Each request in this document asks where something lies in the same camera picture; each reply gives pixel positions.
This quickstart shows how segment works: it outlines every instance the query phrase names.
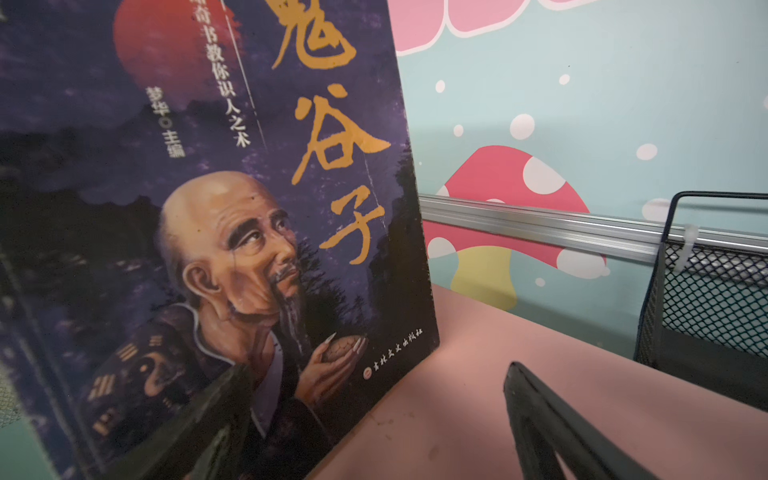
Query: book cover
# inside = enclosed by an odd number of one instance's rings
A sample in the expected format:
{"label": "book cover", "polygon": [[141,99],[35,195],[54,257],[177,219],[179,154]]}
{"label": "book cover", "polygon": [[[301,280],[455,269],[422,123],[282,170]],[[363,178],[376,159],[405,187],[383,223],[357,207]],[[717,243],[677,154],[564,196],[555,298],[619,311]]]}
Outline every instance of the book cover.
{"label": "book cover", "polygon": [[302,478],[439,344],[382,0],[4,0],[0,359],[99,478],[234,364]]}

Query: man's eyebrow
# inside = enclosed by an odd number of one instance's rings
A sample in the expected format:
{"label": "man's eyebrow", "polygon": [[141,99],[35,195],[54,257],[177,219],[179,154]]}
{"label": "man's eyebrow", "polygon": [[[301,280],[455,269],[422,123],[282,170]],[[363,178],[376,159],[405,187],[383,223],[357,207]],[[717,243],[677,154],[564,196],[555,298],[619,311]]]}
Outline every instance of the man's eyebrow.
{"label": "man's eyebrow", "polygon": [[235,228],[230,237],[227,239],[227,248],[230,250],[235,250],[237,246],[240,245],[240,241],[243,239],[243,237],[254,230],[259,230],[259,221],[255,218],[245,220],[240,225],[238,225],[237,228]]}
{"label": "man's eyebrow", "polygon": [[270,220],[272,221],[272,225],[278,220],[283,220],[285,218],[288,218],[288,212],[283,210],[282,208],[275,210],[270,214]]}

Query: red moon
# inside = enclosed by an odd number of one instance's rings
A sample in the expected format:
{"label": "red moon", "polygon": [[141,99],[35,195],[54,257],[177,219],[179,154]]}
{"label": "red moon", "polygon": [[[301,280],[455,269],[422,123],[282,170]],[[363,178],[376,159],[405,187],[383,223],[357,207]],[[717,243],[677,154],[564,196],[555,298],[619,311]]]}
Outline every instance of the red moon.
{"label": "red moon", "polygon": [[220,2],[208,3],[124,0],[114,16],[114,47],[123,68],[141,90],[162,88],[163,100],[173,110],[185,109],[192,100],[220,98],[206,57],[205,24],[195,18],[198,7],[210,13],[210,26],[215,29],[234,84],[240,75],[227,18],[238,43],[240,25],[229,8],[225,12]]}

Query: aluminum rail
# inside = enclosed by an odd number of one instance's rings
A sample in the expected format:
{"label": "aluminum rail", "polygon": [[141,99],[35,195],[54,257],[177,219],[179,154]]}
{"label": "aluminum rail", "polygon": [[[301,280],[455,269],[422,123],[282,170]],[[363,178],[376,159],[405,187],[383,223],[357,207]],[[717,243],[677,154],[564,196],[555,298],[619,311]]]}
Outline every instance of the aluminum rail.
{"label": "aluminum rail", "polygon": [[[656,261],[664,230],[662,223],[435,195],[419,195],[419,205],[424,221],[643,263]],[[670,240],[682,242],[683,231],[673,225]],[[768,254],[768,237],[752,233],[699,229],[697,244]]]}

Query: desk surface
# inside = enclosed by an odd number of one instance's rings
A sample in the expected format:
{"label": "desk surface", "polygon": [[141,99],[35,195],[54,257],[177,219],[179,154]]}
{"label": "desk surface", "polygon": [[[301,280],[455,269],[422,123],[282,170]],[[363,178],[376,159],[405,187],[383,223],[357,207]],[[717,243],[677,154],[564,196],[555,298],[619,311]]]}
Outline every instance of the desk surface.
{"label": "desk surface", "polygon": [[768,478],[768,413],[439,286],[441,346],[312,480],[522,478],[502,385],[523,362],[662,479]]}

